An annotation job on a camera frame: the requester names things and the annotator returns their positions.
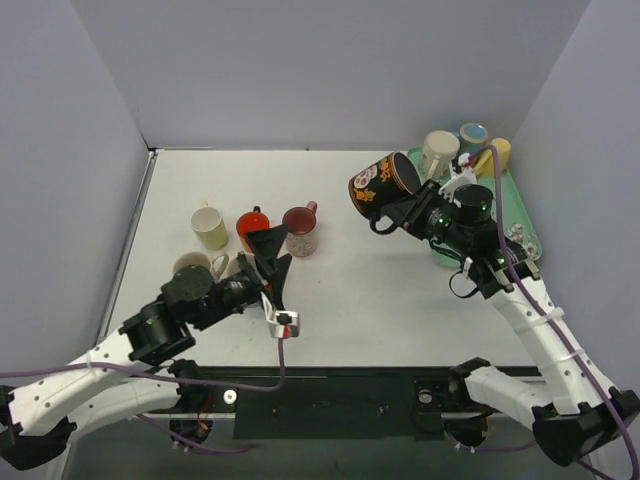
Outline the black mug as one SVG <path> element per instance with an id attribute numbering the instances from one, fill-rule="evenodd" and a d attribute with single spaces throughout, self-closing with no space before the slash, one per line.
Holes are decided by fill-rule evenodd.
<path id="1" fill-rule="evenodd" d="M 383 230 L 377 229 L 382 208 L 416 193 L 420 186 L 420 177 L 414 164 L 400 151 L 388 154 L 348 182 L 352 204 L 378 235 L 388 235 L 396 229 L 394 224 Z"/>

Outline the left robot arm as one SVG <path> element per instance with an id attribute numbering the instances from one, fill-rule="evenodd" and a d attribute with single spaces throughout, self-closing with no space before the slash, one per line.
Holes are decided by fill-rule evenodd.
<path id="1" fill-rule="evenodd" d="M 285 309 L 283 287 L 292 261 L 280 249 L 284 225 L 248 235 L 254 259 L 238 254 L 239 271 L 217 279 L 187 266 L 156 300 L 124 321 L 70 364 L 29 372 L 33 383 L 1 388 L 1 456 L 25 471 L 61 455 L 86 433 L 124 418 L 179 407 L 200 408 L 214 380 L 203 380 L 179 354 L 193 347 L 194 331 L 259 306 L 278 342 L 299 333 L 300 317 Z"/>

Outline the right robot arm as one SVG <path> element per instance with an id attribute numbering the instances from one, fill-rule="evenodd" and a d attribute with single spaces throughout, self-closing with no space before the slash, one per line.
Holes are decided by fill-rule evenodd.
<path id="1" fill-rule="evenodd" d="M 415 194 L 382 209 L 394 227 L 444 244 L 462 273 L 509 323 L 545 384 L 529 386 L 489 362 L 474 359 L 447 383 L 449 402 L 498 410 L 529 428 L 554 463 L 568 466 L 617 438 L 639 414 L 639 397 L 621 390 L 579 346 L 551 300 L 535 263 L 505 237 L 498 192 L 477 184 L 442 195 L 429 181 Z"/>

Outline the pink patterned mug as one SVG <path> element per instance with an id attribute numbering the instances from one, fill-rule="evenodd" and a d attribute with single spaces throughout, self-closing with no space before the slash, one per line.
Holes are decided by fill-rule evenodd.
<path id="1" fill-rule="evenodd" d="M 282 217 L 287 226 L 286 249 L 294 257 L 308 257 L 317 249 L 317 209 L 315 201 L 292 207 Z"/>

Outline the cream floral mug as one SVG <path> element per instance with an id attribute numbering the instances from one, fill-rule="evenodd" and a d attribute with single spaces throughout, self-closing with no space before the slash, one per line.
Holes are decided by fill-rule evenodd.
<path id="1" fill-rule="evenodd" d="M 191 266 L 200 266 L 207 269 L 215 282 L 218 282 L 224 274 L 229 264 L 229 255 L 225 252 L 217 256 L 212 256 L 202 252 L 189 252 L 179 257 L 172 268 L 172 273 L 176 274 L 181 269 Z"/>

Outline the orange mug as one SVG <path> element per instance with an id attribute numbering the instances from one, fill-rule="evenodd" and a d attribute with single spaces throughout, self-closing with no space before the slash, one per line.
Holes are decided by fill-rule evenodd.
<path id="1" fill-rule="evenodd" d="M 261 231 L 270 227 L 269 218 L 262 212 L 260 206 L 254 206 L 251 211 L 241 215 L 236 222 L 236 233 L 241 241 L 245 252 L 252 253 L 247 234 L 255 231 Z"/>

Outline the beige mug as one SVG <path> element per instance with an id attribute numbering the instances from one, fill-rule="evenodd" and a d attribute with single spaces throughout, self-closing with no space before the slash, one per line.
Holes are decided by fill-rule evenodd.
<path id="1" fill-rule="evenodd" d="M 439 180 L 448 171 L 449 163 L 457 156 L 460 141 L 445 130 L 430 132 L 422 146 L 418 170 L 423 180 Z"/>

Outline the pale yellow mug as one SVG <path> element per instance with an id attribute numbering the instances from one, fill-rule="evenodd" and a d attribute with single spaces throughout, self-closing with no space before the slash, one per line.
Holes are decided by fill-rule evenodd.
<path id="1" fill-rule="evenodd" d="M 191 215 L 190 227 L 209 250 L 221 250 L 228 243 L 228 233 L 221 212 L 206 202 Z"/>

